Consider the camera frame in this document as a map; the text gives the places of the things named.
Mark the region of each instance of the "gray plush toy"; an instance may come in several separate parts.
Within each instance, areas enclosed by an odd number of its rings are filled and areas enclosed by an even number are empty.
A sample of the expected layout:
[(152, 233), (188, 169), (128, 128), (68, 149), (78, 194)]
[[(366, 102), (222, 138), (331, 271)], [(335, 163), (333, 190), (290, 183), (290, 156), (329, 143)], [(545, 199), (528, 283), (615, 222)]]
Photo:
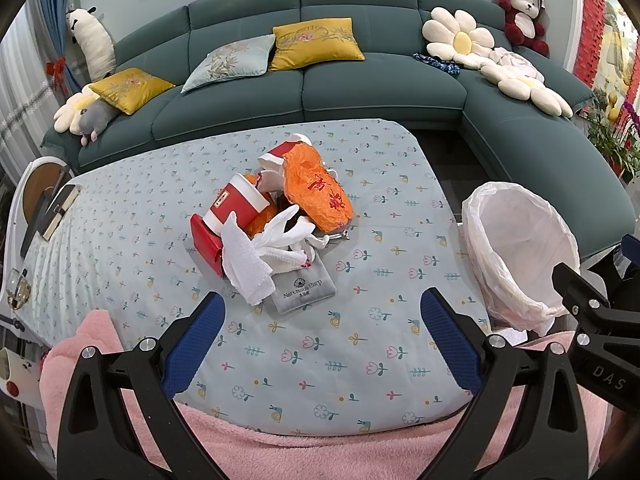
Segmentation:
[(98, 99), (87, 108), (80, 110), (79, 127), (82, 135), (81, 144), (86, 146), (89, 143), (89, 138), (95, 141), (98, 135), (105, 130), (107, 124), (119, 113), (120, 110), (102, 99)]

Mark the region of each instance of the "gray pouch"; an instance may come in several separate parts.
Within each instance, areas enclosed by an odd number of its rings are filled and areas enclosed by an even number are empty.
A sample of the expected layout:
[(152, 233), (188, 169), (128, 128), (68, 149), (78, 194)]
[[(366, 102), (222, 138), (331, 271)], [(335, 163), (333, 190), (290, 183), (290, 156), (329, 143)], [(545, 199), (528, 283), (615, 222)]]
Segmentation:
[(276, 291), (263, 304), (272, 301), (279, 314), (335, 295), (334, 282), (317, 254), (310, 267), (274, 274), (271, 279)]

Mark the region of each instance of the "pink towel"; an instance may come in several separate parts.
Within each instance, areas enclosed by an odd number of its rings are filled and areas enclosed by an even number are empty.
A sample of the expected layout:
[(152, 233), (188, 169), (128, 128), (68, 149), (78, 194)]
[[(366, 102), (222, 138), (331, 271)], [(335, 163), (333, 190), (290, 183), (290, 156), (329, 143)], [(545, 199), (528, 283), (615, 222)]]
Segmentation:
[[(531, 348), (542, 349), (550, 341), (566, 348), (572, 338), (564, 332), (539, 339)], [(58, 428), (71, 375), (85, 346), (93, 345), (103, 353), (122, 351), (122, 345), (106, 310), (89, 313), (75, 337), (56, 345), (49, 353), (42, 371), (40, 391), (47, 415), (47, 434), (53, 449), (58, 446)], [(480, 467), (498, 459), (522, 397), (522, 387), (514, 388), (494, 438)], [(142, 447), (151, 462), (167, 467), (142, 412), (131, 391), (124, 399)], [(590, 465), (596, 462), (604, 432), (607, 403), (580, 389), (587, 419)], [(462, 414), (436, 424), (402, 430), (342, 437), (277, 436), (240, 428), (194, 408), (178, 408), (207, 452), (231, 480), (282, 480), (299, 478), (358, 478), (411, 480), (417, 478), (443, 446)]]

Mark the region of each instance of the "green sectional sofa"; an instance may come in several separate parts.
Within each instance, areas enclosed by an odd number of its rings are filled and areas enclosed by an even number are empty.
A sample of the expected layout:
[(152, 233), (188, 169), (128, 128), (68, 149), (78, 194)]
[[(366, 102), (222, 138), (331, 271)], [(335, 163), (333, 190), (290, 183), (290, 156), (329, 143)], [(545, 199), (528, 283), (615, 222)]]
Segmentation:
[[(197, 0), (136, 30), (115, 46), (118, 70), (137, 67), (175, 83), (132, 116), (117, 117), (86, 148), (70, 133), (43, 145), (83, 173), (185, 140), (302, 121), (383, 118), (411, 129), (459, 131), (492, 179), (517, 182), (564, 217), (582, 257), (634, 230), (634, 210), (606, 161), (569, 120), (501, 94), (478, 72), (453, 78), (411, 57), (424, 52), (422, 24), (441, 6), (464, 9), (511, 50), (504, 11), (484, 0)], [(219, 46), (271, 33), (277, 25), (351, 17), (363, 62), (213, 84), (180, 94), (189, 74)], [(574, 110), (591, 90), (535, 52), (516, 48)]]

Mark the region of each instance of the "floral tablecloth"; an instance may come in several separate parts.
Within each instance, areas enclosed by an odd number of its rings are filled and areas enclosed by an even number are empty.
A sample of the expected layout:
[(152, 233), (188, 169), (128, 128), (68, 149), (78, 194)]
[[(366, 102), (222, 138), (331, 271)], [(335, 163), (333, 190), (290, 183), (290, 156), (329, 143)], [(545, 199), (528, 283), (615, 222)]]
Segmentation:
[[(189, 218), (293, 132), (337, 171), (356, 216), (349, 240), (319, 252), (336, 296), (279, 315), (249, 306), (212, 272)], [(437, 286), (488, 331), (486, 311), (444, 194), (398, 124), (290, 124), (192, 140), (73, 183), (82, 188), (76, 202), (26, 258), (33, 290), (18, 316), (48, 345), (103, 308), (132, 348), (215, 290), (225, 324), (181, 402), (241, 426), (308, 435), (391, 430), (468, 402), (420, 320), (420, 295)]]

